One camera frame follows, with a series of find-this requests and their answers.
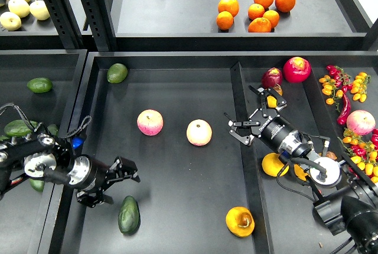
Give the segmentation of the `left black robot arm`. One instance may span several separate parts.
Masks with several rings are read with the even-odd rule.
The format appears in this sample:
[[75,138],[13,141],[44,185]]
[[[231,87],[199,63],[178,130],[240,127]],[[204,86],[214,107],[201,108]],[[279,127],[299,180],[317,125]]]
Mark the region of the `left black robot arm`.
[[112,203],[105,191],[114,183],[131,179],[140,181],[136,164],[124,157],[116,157],[111,166],[79,149],[85,140],[84,130],[92,121],[86,116],[80,126],[58,137],[42,123],[33,124],[13,103],[1,106],[1,112],[13,108],[28,132],[1,141],[1,194],[4,195],[25,180],[61,184],[77,191],[76,200],[87,207]]

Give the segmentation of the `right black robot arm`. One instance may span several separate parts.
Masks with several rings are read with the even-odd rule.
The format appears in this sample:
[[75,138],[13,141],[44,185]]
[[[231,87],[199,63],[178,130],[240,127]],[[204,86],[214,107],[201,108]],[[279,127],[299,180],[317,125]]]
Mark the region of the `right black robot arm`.
[[323,148],[317,153],[314,136],[295,129],[280,111],[286,100],[273,88],[249,89],[259,96],[260,106],[245,121],[229,120],[229,133],[244,145],[259,139],[273,154],[275,178],[290,172],[300,185],[311,187],[315,213],[333,235],[347,231],[349,239],[336,248],[338,253],[350,242],[349,253],[377,253],[377,185],[343,154],[340,160],[327,156],[330,138],[321,136]]

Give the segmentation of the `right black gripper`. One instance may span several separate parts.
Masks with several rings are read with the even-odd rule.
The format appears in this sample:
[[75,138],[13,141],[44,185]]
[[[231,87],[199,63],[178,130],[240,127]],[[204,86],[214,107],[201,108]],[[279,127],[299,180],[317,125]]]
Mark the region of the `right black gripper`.
[[[287,152],[289,155],[307,155],[310,152],[310,146],[300,140],[299,131],[281,116],[268,116],[268,109],[279,112],[285,108],[286,100],[272,87],[264,89],[249,85],[248,88],[260,97],[262,114],[256,112],[249,121],[240,122],[234,121],[224,112],[224,116],[228,119],[229,134],[246,146],[250,146],[257,137],[279,154]],[[247,135],[239,134],[241,130],[246,130]]]

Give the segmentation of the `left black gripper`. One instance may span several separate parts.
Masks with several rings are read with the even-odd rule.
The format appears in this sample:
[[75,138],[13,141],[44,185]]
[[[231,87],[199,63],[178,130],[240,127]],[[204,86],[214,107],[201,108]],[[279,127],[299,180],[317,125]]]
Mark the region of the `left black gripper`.
[[87,155],[73,158],[68,165],[69,186],[76,189],[78,203],[94,208],[98,204],[113,204],[113,198],[104,192],[110,187],[107,183],[131,179],[140,183],[138,168],[134,161],[116,157],[110,167]]

